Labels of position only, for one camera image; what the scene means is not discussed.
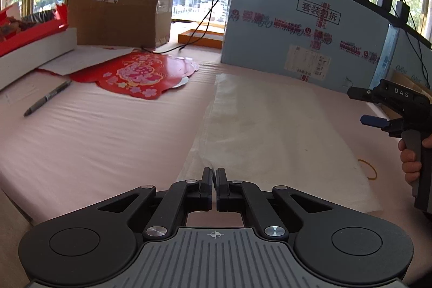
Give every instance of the yellow rubber band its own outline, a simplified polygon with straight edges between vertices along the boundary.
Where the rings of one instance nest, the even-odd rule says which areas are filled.
[[[371,181],[375,181],[378,177],[378,173],[377,173],[376,169],[370,163],[368,163],[366,160],[362,160],[362,159],[357,159],[357,160],[361,161],[362,163],[365,163],[366,165],[369,165],[371,167],[371,169],[375,172],[375,177],[368,177],[368,179],[370,179]]]

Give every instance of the finger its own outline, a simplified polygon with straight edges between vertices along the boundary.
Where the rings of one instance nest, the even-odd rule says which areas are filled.
[[[419,161],[410,161],[402,164],[402,171],[406,174],[419,172],[421,168],[422,168],[422,163]]]
[[[423,139],[422,144],[425,148],[432,148],[432,135]]]
[[[420,177],[420,172],[414,172],[413,174],[405,174],[405,181],[409,184]]]
[[[399,141],[399,143],[397,144],[397,147],[399,148],[400,151],[405,150],[406,145],[405,145],[405,142],[403,141],[403,139],[401,139],[401,140]]]
[[[404,151],[400,152],[400,161],[403,163],[409,162],[409,161],[415,161],[416,160],[416,153],[414,153],[412,150],[405,149]]]

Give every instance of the white tissue paper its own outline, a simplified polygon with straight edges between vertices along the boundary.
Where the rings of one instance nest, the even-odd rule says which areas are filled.
[[[286,185],[361,212],[380,210],[368,179],[307,87],[221,74],[178,180],[224,167],[261,190]]]

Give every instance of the pen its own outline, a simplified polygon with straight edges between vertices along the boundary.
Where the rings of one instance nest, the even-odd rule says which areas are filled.
[[[46,96],[39,99],[36,103],[34,103],[31,107],[29,107],[25,113],[24,116],[29,116],[31,113],[34,113],[37,109],[39,109],[42,105],[44,105],[47,101],[49,101],[52,97],[59,94],[62,90],[65,90],[72,81],[66,81],[63,82],[60,86],[53,89],[50,93],[48,93]]]

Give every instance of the pink table cloth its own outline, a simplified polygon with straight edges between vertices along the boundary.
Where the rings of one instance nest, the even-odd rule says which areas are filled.
[[[74,82],[23,118],[23,112],[58,86],[62,78],[34,72],[8,87],[19,90],[33,85],[36,91],[11,105],[0,104],[1,189],[36,222],[142,184],[168,189],[192,146],[211,99],[215,75],[226,72],[272,77],[313,88],[334,128],[354,154],[377,169],[377,180],[370,181],[370,185],[383,210],[373,215],[396,223],[414,242],[414,259],[405,281],[412,282],[432,268],[430,224],[413,207],[411,188],[400,168],[397,140],[360,124],[360,116],[373,114],[366,103],[288,77],[221,64],[217,50],[191,46],[179,55],[199,62],[200,70],[185,86],[157,100],[137,99],[105,91],[95,84]],[[364,171],[374,175],[368,166]],[[188,224],[231,226],[239,225],[239,221],[236,214],[210,212],[192,214]]]

